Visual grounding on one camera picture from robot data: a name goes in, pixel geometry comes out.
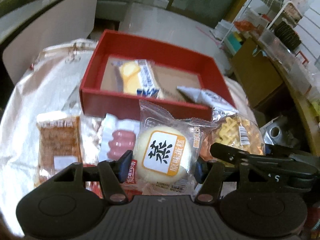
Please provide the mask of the brown spicy snack packet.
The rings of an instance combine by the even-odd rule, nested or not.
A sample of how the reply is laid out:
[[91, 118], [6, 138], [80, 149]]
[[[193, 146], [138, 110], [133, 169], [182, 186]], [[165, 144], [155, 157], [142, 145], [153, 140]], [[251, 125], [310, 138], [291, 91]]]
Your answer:
[[80, 116], [62, 111], [36, 117], [40, 133], [39, 163], [35, 186], [39, 186], [72, 163], [81, 163]]

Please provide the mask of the brown cardboard box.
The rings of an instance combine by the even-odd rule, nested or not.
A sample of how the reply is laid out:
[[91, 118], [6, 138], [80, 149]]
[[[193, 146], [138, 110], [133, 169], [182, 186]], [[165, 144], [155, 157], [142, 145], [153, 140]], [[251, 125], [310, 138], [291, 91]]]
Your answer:
[[252, 38], [244, 42], [231, 64], [252, 108], [265, 108], [284, 85], [270, 59]]

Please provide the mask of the pink sausage snack packet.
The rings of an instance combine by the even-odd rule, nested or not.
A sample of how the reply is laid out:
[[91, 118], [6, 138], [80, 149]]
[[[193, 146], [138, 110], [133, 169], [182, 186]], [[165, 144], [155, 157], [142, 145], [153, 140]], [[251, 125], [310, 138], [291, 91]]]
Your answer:
[[139, 129], [139, 121], [106, 114], [98, 130], [99, 161], [118, 160], [127, 150], [133, 150]]

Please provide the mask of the round steamed cake packet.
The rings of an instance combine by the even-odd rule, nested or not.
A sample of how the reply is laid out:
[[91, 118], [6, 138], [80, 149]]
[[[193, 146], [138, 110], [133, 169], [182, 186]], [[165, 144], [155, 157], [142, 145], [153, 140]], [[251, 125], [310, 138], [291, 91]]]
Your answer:
[[139, 106], [140, 130], [133, 150], [135, 188], [145, 195], [193, 195], [196, 162], [213, 123], [175, 119], [145, 100]]

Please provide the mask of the red chinese snack packet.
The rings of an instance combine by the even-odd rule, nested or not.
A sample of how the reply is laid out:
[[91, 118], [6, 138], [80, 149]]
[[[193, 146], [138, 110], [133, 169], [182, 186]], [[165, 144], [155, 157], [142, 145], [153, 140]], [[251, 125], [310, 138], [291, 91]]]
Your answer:
[[[136, 165], [137, 161], [132, 160], [129, 167], [127, 179], [125, 180], [125, 183], [123, 183], [123, 185], [121, 186], [129, 200], [132, 200], [134, 196], [142, 195], [142, 191], [136, 190], [131, 186], [133, 184], [136, 184]], [[102, 190], [100, 188], [100, 183], [98, 181], [87, 181], [85, 185], [87, 190], [92, 191], [101, 199], [104, 198]]]

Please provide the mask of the white snack packet in box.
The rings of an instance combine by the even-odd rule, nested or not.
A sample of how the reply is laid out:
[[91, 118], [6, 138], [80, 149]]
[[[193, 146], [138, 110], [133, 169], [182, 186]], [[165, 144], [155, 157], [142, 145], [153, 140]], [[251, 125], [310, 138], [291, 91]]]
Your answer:
[[177, 86], [177, 90], [194, 103], [213, 107], [218, 103], [227, 103], [227, 101], [211, 90], [199, 89], [185, 86]]

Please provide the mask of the yellow cake packet in box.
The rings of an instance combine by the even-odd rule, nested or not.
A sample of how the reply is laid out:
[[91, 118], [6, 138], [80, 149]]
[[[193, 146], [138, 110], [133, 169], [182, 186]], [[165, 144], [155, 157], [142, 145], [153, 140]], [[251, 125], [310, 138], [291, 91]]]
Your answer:
[[119, 92], [164, 99], [163, 91], [153, 71], [153, 62], [146, 59], [114, 60], [111, 64], [114, 67]]

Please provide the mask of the yellow waffle snack packet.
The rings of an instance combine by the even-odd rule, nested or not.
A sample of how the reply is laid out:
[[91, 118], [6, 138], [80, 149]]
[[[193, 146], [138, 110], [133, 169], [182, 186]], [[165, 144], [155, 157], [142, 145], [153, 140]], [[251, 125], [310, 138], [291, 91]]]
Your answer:
[[214, 128], [204, 138], [200, 150], [205, 161], [214, 159], [210, 147], [216, 142], [250, 154], [264, 154], [265, 144], [258, 126], [233, 107], [213, 107], [213, 123]]

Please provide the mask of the red cardboard box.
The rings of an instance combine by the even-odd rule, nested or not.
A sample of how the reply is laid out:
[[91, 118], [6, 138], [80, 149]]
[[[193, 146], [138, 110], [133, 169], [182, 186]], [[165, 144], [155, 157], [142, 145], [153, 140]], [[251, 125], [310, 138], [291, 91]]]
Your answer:
[[140, 100], [169, 111], [176, 119], [210, 120], [209, 107], [178, 88], [207, 89], [233, 99], [213, 58], [149, 38], [106, 30], [95, 48], [79, 93], [86, 115], [140, 118]]

